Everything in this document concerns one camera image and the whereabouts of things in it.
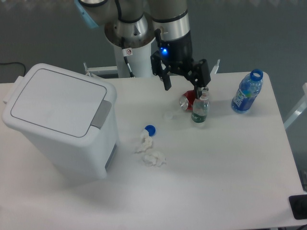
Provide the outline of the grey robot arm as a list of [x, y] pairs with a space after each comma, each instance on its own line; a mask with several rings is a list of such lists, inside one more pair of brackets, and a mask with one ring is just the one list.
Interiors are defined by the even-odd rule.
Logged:
[[197, 98], [210, 80], [205, 59], [195, 61], [185, 0], [77, 0], [90, 28], [103, 27], [113, 46], [120, 78], [158, 76], [166, 90], [170, 75], [183, 76]]

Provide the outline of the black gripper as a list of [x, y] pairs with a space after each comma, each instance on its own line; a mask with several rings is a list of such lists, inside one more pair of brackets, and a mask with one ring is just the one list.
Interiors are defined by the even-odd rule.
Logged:
[[172, 73], [183, 75], [190, 81], [194, 86], [195, 97], [199, 99], [202, 89], [211, 81], [211, 76], [208, 61], [201, 59], [196, 62], [192, 57], [190, 32], [174, 40], [163, 40], [161, 29], [156, 29], [154, 35], [158, 49], [151, 55], [153, 75], [159, 76], [166, 91], [171, 88], [168, 68], [163, 69], [163, 63], [170, 67]]

